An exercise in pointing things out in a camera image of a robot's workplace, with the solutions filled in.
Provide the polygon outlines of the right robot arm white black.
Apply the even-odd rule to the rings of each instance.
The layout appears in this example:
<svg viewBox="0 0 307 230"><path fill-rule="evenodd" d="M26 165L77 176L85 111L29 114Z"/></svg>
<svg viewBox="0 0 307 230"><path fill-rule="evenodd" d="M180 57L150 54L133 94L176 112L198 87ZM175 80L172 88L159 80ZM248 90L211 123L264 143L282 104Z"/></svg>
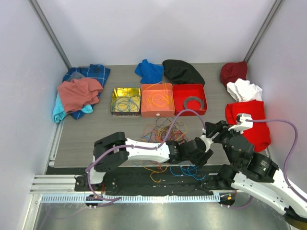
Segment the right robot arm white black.
<svg viewBox="0 0 307 230"><path fill-rule="evenodd" d="M213 143L222 145L229 160L218 172L217 185L241 190L271 206L280 213L291 226L307 228L307 195L296 185L291 184L286 170L269 157L257 153L255 147L243 132L251 129L256 121L239 116L236 125L225 121L216 124L205 122L203 141L207 150Z"/></svg>

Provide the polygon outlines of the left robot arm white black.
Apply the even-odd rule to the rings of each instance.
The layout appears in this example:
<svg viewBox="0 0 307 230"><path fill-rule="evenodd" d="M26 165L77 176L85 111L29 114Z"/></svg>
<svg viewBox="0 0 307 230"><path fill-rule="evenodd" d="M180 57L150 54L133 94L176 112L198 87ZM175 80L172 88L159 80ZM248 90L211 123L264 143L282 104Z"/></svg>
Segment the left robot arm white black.
<svg viewBox="0 0 307 230"><path fill-rule="evenodd" d="M124 132L116 132L94 143L93 163L85 185L91 191L99 190L106 172L129 160L172 165L189 161L200 168L213 155L212 144L205 134L188 142L167 140L161 144L135 141L126 138Z"/></svg>

